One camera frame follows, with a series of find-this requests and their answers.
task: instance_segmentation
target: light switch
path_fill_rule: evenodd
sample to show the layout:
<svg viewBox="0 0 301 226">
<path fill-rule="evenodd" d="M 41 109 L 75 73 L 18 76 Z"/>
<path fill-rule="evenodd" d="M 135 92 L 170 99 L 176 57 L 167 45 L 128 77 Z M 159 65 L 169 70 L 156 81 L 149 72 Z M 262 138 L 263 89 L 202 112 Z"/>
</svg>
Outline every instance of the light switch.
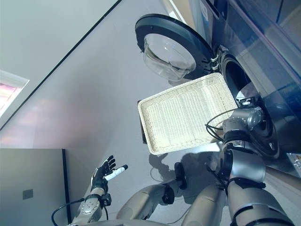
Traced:
<svg viewBox="0 0 301 226">
<path fill-rule="evenodd" d="M 33 197 L 33 189 L 23 191 L 23 199 L 30 199 Z"/>
</svg>

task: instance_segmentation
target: white wicker tray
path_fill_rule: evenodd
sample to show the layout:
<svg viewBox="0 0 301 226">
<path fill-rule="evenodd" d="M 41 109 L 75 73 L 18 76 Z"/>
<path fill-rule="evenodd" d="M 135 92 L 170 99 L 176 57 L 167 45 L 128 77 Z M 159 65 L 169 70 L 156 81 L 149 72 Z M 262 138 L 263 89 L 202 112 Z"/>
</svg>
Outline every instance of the white wicker tray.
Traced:
<svg viewBox="0 0 301 226">
<path fill-rule="evenodd" d="M 236 108 L 220 73 L 172 87 L 139 102 L 138 110 L 149 151 L 163 154 L 211 143 L 205 124 L 214 116 Z M 213 120 L 218 126 L 231 115 Z"/>
</svg>

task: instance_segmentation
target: washing machine door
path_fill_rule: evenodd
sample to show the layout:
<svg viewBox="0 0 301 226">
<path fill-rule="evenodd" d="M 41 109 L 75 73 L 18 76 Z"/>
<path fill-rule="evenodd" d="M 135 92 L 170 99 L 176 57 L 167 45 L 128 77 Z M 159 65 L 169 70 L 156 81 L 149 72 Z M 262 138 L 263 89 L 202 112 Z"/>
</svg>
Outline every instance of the washing machine door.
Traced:
<svg viewBox="0 0 301 226">
<path fill-rule="evenodd" d="M 216 59 L 210 45 L 191 27 L 160 14 L 142 16 L 135 26 L 144 62 L 170 81 L 196 79 L 213 72 Z"/>
</svg>

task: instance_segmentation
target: washing machine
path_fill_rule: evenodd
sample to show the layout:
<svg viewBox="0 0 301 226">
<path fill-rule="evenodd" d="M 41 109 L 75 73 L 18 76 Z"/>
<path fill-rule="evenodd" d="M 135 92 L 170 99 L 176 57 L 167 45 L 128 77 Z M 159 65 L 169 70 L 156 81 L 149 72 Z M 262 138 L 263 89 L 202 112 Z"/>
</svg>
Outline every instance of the washing machine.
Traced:
<svg viewBox="0 0 301 226">
<path fill-rule="evenodd" d="M 194 29 L 166 15 L 137 21 L 144 62 L 170 82 L 220 72 L 235 99 L 263 109 L 251 136 L 266 161 L 301 153 L 301 1 L 189 2 Z"/>
</svg>

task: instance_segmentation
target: skylight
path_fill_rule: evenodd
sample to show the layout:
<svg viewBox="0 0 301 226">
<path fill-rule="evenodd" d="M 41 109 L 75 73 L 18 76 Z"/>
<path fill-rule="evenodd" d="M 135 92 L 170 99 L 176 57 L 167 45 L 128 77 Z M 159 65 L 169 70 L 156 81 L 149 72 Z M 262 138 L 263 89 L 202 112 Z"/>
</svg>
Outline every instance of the skylight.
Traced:
<svg viewBox="0 0 301 226">
<path fill-rule="evenodd" d="M 0 116 L 28 82 L 28 79 L 0 70 Z"/>
</svg>

